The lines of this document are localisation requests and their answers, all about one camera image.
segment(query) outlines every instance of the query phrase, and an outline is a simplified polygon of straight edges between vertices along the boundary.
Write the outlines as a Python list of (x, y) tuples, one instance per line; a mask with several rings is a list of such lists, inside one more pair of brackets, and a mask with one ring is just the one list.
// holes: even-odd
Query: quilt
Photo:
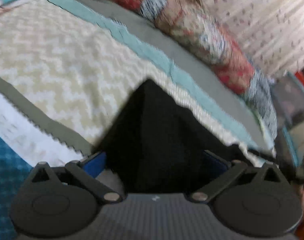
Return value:
[(171, 76), (117, 42), (109, 30), (47, 0), (0, 15), (0, 28), (0, 77), (90, 143), (102, 138), (128, 95), (150, 77), (225, 144), (255, 146), (251, 139), (234, 136), (240, 131), (226, 130)]

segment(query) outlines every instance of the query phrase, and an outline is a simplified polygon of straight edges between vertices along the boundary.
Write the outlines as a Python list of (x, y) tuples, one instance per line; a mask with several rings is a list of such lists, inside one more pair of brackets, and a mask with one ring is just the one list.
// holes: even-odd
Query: bedding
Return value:
[(40, 160), (50, 166), (62, 166), (72, 160), (83, 158), (66, 144), (61, 144), (39, 130), (0, 94), (0, 137), (25, 162), (35, 166)]
[[(21, 113), (26, 115), (28, 119), (37, 127), (41, 127), (41, 130), (51, 137), (59, 140), (61, 143), (65, 143), (69, 147), (75, 149), (77, 152), (81, 152), (84, 156), (91, 155), (92, 145), (86, 141), (83, 137), (81, 137), (77, 132), (69, 129), (65, 125), (49, 118), (44, 112), (42, 112), (39, 108), (33, 105), (30, 101), (28, 101), (21, 93), (19, 93), (11, 84), (7, 83), (5, 80), (0, 78), (0, 92), (6, 96), (6, 98), (19, 109)], [(8, 129), (0, 130), (0, 135), (4, 133), (2, 136), (3, 140), (9, 137), (7, 134)], [(17, 137), (20, 137), (22, 132), (18, 131)], [(28, 153), (26, 148), (22, 148), (22, 151), (19, 154), (23, 154), (24, 152)]]
[[(76, 3), (72, 4), (73, 8), (77, 8)], [(64, 4), (69, 4), (68, 0), (64, 0)], [(86, 8), (81, 6), (79, 10), (85, 17)], [(97, 22), (102, 26), (113, 23), (96, 17), (105, 21)], [(113, 23), (113, 27), (116, 26), (124, 31), (123, 36), (129, 35), (123, 26)], [(7, 44), (6, 49), (0, 49), (0, 76), (50, 118), (78, 132), (90, 143), (102, 136), (128, 93), (147, 76), (180, 105), (190, 108), (197, 119), (226, 144), (240, 142), (205, 112), (188, 91), (175, 85), (164, 70), (118, 43), (108, 30), (85, 22), (46, 0), (34, 0), (0, 15), (0, 27), (4, 30), (0, 32), (0, 46)], [(154, 60), (160, 60), (159, 55), (154, 56), (158, 56)], [(184, 74), (173, 63), (172, 68), (171, 73), (167, 72), (169, 76), (175, 78)], [(185, 75), (185, 81), (192, 82)], [(203, 102), (203, 106), (214, 107), (215, 112), (222, 111), (208, 96), (202, 96), (209, 104)], [(228, 124), (247, 140), (247, 145), (255, 145), (241, 130), (235, 130), (244, 129), (235, 120), (230, 118)]]
[(236, 95), (233, 95), (224, 87), (203, 62), (183, 49), (169, 36), (156, 29), (149, 20), (107, 0), (76, 1), (105, 17), (123, 23), (128, 31), (141, 41), (162, 50), (169, 58), (173, 59), (180, 69), (189, 73), (197, 86), (213, 98), (228, 115), (241, 123), (260, 148), (270, 149), (273, 147), (272, 143), (268, 143), (268, 147), (264, 143), (260, 125), (258, 125), (249, 108)]
[(277, 117), (268, 80), (260, 70), (254, 76), (255, 68), (235, 39), (201, 0), (137, 0), (131, 8), (124, 1), (116, 2), (149, 19), (212, 67), (222, 83), (242, 95), (246, 104), (259, 113), (272, 139), (276, 138)]

